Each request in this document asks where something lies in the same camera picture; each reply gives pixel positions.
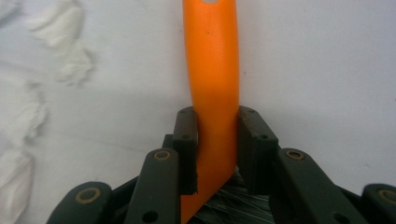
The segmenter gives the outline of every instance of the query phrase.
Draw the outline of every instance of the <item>white cloth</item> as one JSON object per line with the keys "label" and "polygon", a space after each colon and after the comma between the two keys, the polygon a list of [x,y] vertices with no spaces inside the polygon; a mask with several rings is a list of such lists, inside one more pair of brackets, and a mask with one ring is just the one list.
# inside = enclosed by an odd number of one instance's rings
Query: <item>white cloth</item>
{"label": "white cloth", "polygon": [[73,0],[60,0],[46,8],[41,15],[27,21],[35,37],[45,41],[63,63],[56,79],[68,85],[83,81],[92,62],[78,39],[83,10]]}
{"label": "white cloth", "polygon": [[13,224],[28,204],[33,162],[22,151],[7,150],[0,157],[0,223]]}
{"label": "white cloth", "polygon": [[14,223],[31,192],[33,162],[21,148],[36,136],[47,106],[38,85],[21,77],[0,76],[0,223]]}

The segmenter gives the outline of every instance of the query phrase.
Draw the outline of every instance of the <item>orange plastic handle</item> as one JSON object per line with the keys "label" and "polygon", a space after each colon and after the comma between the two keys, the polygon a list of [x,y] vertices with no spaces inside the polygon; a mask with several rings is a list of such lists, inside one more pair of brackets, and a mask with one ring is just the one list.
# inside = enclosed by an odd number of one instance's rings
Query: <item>orange plastic handle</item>
{"label": "orange plastic handle", "polygon": [[187,66],[198,120],[198,193],[181,197],[187,221],[231,177],[236,165],[239,63],[234,0],[183,0]]}

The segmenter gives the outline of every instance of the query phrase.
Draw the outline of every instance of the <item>white background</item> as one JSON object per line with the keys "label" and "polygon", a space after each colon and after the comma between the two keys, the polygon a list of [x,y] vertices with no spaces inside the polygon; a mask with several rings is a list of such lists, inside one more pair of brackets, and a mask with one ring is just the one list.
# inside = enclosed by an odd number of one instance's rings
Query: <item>white background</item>
{"label": "white background", "polygon": [[[95,64],[81,87],[54,80],[59,62],[24,24],[52,2],[24,1],[0,23],[0,74],[41,82],[50,113],[27,143],[35,182],[20,224],[44,223],[78,184],[138,175],[191,105],[181,1],[79,1]],[[396,186],[396,2],[239,0],[237,11],[240,104],[335,184]]]}

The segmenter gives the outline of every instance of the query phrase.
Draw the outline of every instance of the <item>bristles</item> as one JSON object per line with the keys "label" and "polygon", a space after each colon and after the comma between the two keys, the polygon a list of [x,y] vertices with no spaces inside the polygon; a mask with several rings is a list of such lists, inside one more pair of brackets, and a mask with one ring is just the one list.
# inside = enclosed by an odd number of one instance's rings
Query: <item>bristles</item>
{"label": "bristles", "polygon": [[235,173],[190,221],[190,224],[275,223],[268,196],[250,195],[240,174]]}

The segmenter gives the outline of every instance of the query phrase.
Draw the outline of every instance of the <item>black mechanical part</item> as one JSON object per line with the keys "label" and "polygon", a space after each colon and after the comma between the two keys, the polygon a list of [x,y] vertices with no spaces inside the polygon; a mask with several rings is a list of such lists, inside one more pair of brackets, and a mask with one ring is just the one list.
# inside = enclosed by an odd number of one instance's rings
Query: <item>black mechanical part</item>
{"label": "black mechanical part", "polygon": [[276,223],[366,224],[368,223],[348,198],[301,150],[285,148],[276,155],[276,173],[298,219],[281,220],[274,211]]}
{"label": "black mechanical part", "polygon": [[277,183],[270,194],[269,206],[276,224],[304,224],[285,192],[283,186]]}
{"label": "black mechanical part", "polygon": [[177,113],[172,148],[180,157],[180,194],[191,195],[197,191],[196,154],[198,148],[197,121],[192,106],[181,109]]}
{"label": "black mechanical part", "polygon": [[396,223],[396,188],[385,184],[372,184],[364,188],[361,212],[371,223]]}
{"label": "black mechanical part", "polygon": [[172,134],[166,134],[165,137],[163,138],[163,147],[173,147],[173,135]]}
{"label": "black mechanical part", "polygon": [[153,150],[143,164],[124,223],[179,222],[178,154],[172,148]]}
{"label": "black mechanical part", "polygon": [[260,114],[239,106],[237,164],[251,194],[269,194],[275,180],[273,160],[278,139]]}
{"label": "black mechanical part", "polygon": [[134,179],[126,182],[125,184],[113,189],[113,197],[111,199],[111,210],[108,212],[112,213],[110,220],[111,224],[123,223],[126,214],[128,212],[129,203],[134,194],[134,188],[136,187],[138,176]]}
{"label": "black mechanical part", "polygon": [[56,206],[48,224],[105,224],[110,216],[109,202],[112,191],[109,185],[88,182],[70,190]]}
{"label": "black mechanical part", "polygon": [[349,190],[343,189],[341,187],[338,187],[341,192],[346,196],[346,198],[349,200],[350,203],[353,204],[353,206],[356,207],[359,211],[361,210],[361,196],[350,192]]}

